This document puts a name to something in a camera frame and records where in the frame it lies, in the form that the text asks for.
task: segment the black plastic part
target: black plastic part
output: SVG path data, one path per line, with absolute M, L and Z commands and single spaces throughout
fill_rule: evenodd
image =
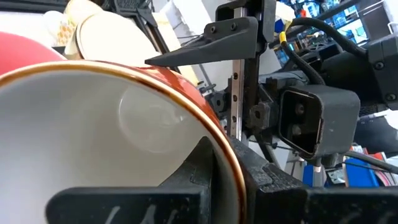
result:
M 213 22 L 206 25 L 202 38 L 180 49 L 147 59 L 145 63 L 168 67 L 254 58 L 257 49 L 257 30 L 258 22 L 253 17 Z
M 371 42 L 367 48 L 382 100 L 391 110 L 398 110 L 398 34 Z
M 65 47 L 52 47 L 58 53 L 63 54 L 65 52 Z
M 385 116 L 361 118 L 356 125 L 354 141 L 366 147 L 370 154 L 384 152 L 390 158 L 398 155 L 397 135 L 398 130 L 387 122 Z
M 270 146 L 272 143 L 272 132 L 270 130 L 263 130 L 259 133 L 254 133 L 256 142 L 258 143 L 264 158 L 270 163 L 275 165 L 276 168 L 281 169 L 279 162 L 274 154 L 274 148 Z
M 291 189 L 269 192 L 261 200 L 267 223 L 398 222 L 398 189 Z
M 124 17 L 136 16 L 138 13 L 138 9 L 147 8 L 145 7 L 146 3 L 145 0 L 134 0 L 134 1 L 106 0 L 106 1 L 110 5 L 112 11 Z
M 370 43 L 365 48 L 373 49 L 372 45 Z M 371 50 L 369 58 L 374 57 L 380 58 L 380 54 L 374 55 L 373 50 Z M 383 86 L 378 85 L 373 66 L 367 60 L 357 58 L 348 52 L 342 52 L 324 60 L 321 71 L 327 85 L 354 91 L 362 105 L 384 103 L 381 94 Z
M 263 44 L 261 51 L 264 51 L 266 49 L 264 44 L 274 39 L 276 1 L 231 1 L 217 7 L 216 21 L 232 19 L 234 17 L 234 10 L 240 7 L 245 8 L 247 16 L 256 17 L 259 21 L 258 37 Z
M 248 199 L 248 219 L 246 223 L 268 223 L 273 218 L 265 210 L 267 204 L 278 202 L 268 201 L 267 194 L 305 186 L 301 181 L 268 163 L 242 142 L 235 138 L 230 138 L 230 141 L 243 169 L 246 183 Z M 280 210 L 278 212 L 289 216 L 288 214 L 291 211 Z
M 228 98 L 229 93 L 226 90 L 216 91 L 205 96 L 206 101 L 220 120 L 226 116 L 226 112 L 229 107 Z
M 49 224 L 210 223 L 213 161 L 213 146 L 202 138 L 159 187 L 67 189 L 48 203 L 47 220 Z M 116 213 L 112 222 L 106 222 L 112 211 Z
M 207 223 L 201 211 L 205 189 L 75 188 L 54 196 L 46 209 L 49 224 Z
M 360 106 L 352 91 L 324 85 L 289 87 L 280 99 L 279 135 L 304 159 L 347 152 Z

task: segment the metal rod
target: metal rod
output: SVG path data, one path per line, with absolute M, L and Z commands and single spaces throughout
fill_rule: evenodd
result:
M 212 86 L 212 82 L 211 82 L 209 76 L 207 75 L 207 72 L 206 72 L 205 68 L 203 67 L 203 65 L 202 65 L 202 64 L 198 64 L 198 66 L 199 66 L 200 71 L 202 72 L 203 76 L 205 77 L 205 80 L 206 80 L 206 82 L 207 82 L 207 85 L 208 85 L 208 86 Z M 214 92 L 215 92 L 215 91 L 214 91 L 214 87 L 211 87 L 210 91 L 211 91 L 212 93 L 214 93 Z
M 234 18 L 246 16 L 245 8 L 234 10 Z M 244 87 L 244 60 L 233 60 L 231 79 L 231 111 L 228 118 L 228 134 L 242 141 L 242 103 Z
M 325 168 L 323 166 L 320 167 L 320 172 L 315 172 L 315 166 L 313 167 L 314 172 L 312 176 L 312 187 L 324 187 L 325 186 Z

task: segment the gold rim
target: gold rim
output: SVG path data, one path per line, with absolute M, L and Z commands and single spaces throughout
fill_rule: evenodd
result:
M 171 99 L 173 99 L 176 103 L 191 112 L 191 114 L 194 115 L 206 127 L 216 142 L 221 146 L 223 154 L 231 166 L 238 190 L 239 223 L 245 222 L 246 187 L 238 159 L 236 158 L 233 149 L 227 137 L 225 136 L 225 133 L 222 132 L 217 125 L 205 114 L 205 112 L 203 112 L 196 104 L 194 104 L 194 102 L 183 96 L 180 92 L 174 90 L 172 87 L 150 77 L 149 75 L 144 74 L 144 72 L 141 70 L 136 70 L 134 68 L 128 69 L 104 62 L 89 62 L 84 60 L 47 62 L 20 68 L 1 75 L 0 88 L 10 84 L 13 81 L 51 70 L 86 70 L 91 72 L 101 72 L 114 77 L 138 82 L 153 90 L 161 92 L 168 97 L 171 97 Z
M 79 23 L 76 27 L 76 31 L 75 31 L 75 44 L 76 44 L 76 49 L 78 51 L 79 57 L 81 59 L 84 59 L 84 55 L 83 55 L 83 45 L 81 44 L 81 40 L 80 40 L 80 33 L 81 33 L 81 28 L 83 27 L 83 24 L 91 17 L 93 17 L 96 13 L 92 14 L 91 16 L 87 17 L 85 20 L 83 20 L 81 23 Z

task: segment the black cable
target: black cable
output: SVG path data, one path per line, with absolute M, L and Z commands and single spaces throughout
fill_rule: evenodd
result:
M 345 51 L 360 58 L 367 59 L 368 57 L 366 49 L 357 46 L 354 42 L 347 39 L 343 34 L 340 34 L 335 28 L 329 26 L 324 21 L 315 18 L 300 17 L 293 19 L 289 27 L 293 26 L 311 26 L 322 30 L 327 36 L 333 38 Z
M 360 167 L 360 168 L 369 169 L 369 170 L 374 170 L 374 171 L 380 171 L 380 172 L 387 172 L 387 173 L 390 173 L 389 171 L 386 171 L 385 169 L 378 169 L 378 168 L 373 168 L 373 167 L 369 167 L 369 166 L 364 166 L 364 165 L 359 165 L 359 164 L 353 164 L 353 163 L 350 163 L 350 162 L 342 162 L 342 164 L 346 164 L 346 165 L 349 165 L 349 166 Z
M 192 39 L 190 39 L 190 40 L 188 40 L 188 41 L 182 43 L 182 44 L 181 44 L 181 47 L 184 47 L 184 46 L 186 46 L 187 44 L 190 44 L 190 43 L 192 43 L 192 42 L 199 41 L 199 40 L 201 40 L 202 38 L 203 38 L 203 34 L 201 34 L 201 35 L 195 35 L 194 38 L 192 38 Z
M 281 41 L 280 46 L 282 47 L 282 50 L 285 52 L 285 54 L 289 57 L 289 59 L 291 59 L 291 61 L 293 61 L 297 65 L 297 67 L 301 71 L 303 71 L 304 74 L 306 74 L 311 83 L 326 85 L 321 75 L 319 75 L 318 72 L 313 69 L 313 67 L 311 67 L 311 65 L 309 65 L 305 60 L 303 60 L 293 50 L 291 50 L 286 41 Z
M 299 57 L 303 57 L 304 55 L 306 55 L 306 54 L 308 54 L 308 53 L 310 53 L 311 52 L 311 50 L 309 50 L 309 49 L 301 49 L 301 50 L 299 50 L 298 52 L 297 52 L 297 55 L 299 56 Z M 288 66 L 291 64 L 291 63 L 294 63 L 291 59 L 288 59 L 288 61 L 284 64 L 284 66 L 282 67 L 282 70 L 286 70 L 286 69 L 288 69 Z
M 398 167 L 388 164 L 384 161 L 381 161 L 379 159 L 367 156 L 365 154 L 355 152 L 355 151 L 348 151 L 345 153 L 346 156 L 362 160 L 364 162 L 367 162 L 368 164 L 374 165 L 378 168 L 384 169 L 388 172 L 392 172 L 393 174 L 398 174 Z

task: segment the machine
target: machine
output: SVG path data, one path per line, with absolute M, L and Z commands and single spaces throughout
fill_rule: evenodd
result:
M 216 22 L 208 24 L 201 37 L 146 63 L 177 67 L 234 60 L 227 89 L 207 100 L 219 119 L 227 119 L 226 131 L 244 171 L 248 210 L 242 223 L 397 223 L 398 190 L 312 189 L 278 168 L 272 153 L 278 145 L 272 137 L 280 137 L 315 167 L 340 163 L 349 154 L 360 113 L 398 109 L 398 37 L 360 49 L 331 31 L 335 44 L 303 51 L 301 57 L 284 48 L 291 62 L 260 75 L 259 56 L 274 40 L 274 19 L 275 0 L 231 1 L 217 8 Z M 290 26 L 308 26 L 307 22 Z M 322 22 L 310 26 L 328 32 Z M 250 136 L 255 136 L 266 159 L 247 147 Z M 199 146 L 159 187 L 70 189 L 49 202 L 47 220 L 212 223 L 215 160 L 208 142 Z M 397 172 L 392 166 L 383 169 Z M 111 214 L 104 208 L 112 208 Z M 109 221 L 116 212 L 117 218 Z
M 277 72 L 259 75 L 259 56 L 274 37 L 274 11 L 272 0 L 220 5 L 216 22 L 208 24 L 201 37 L 146 63 L 181 66 L 233 60 L 228 87 L 207 99 L 219 119 L 227 119 L 227 133 L 247 171 L 245 181 L 251 191 L 248 223 L 394 222 L 397 217 L 386 214 L 397 206 L 392 201 L 397 195 L 395 189 L 300 186 L 287 174 L 277 172 L 272 153 L 277 144 L 272 137 L 280 137 L 317 168 L 334 167 L 344 155 L 357 156 L 349 148 L 359 115 L 398 109 L 394 72 L 398 37 L 390 35 L 362 48 L 321 20 L 295 19 L 291 27 L 313 26 L 333 38 L 334 43 L 316 50 L 305 49 L 297 55 L 287 45 L 286 36 L 291 36 L 287 31 L 287 35 L 281 35 L 280 44 L 290 62 Z M 256 155 L 249 156 L 251 152 L 244 156 L 239 152 L 251 136 L 260 145 L 267 165 L 261 165 L 260 158 L 254 159 Z M 389 165 L 382 168 L 397 171 Z M 259 170 L 271 177 L 272 184 L 261 184 Z M 386 206 L 381 208 L 376 201 L 384 201 Z M 371 209 L 368 203 L 377 209 Z

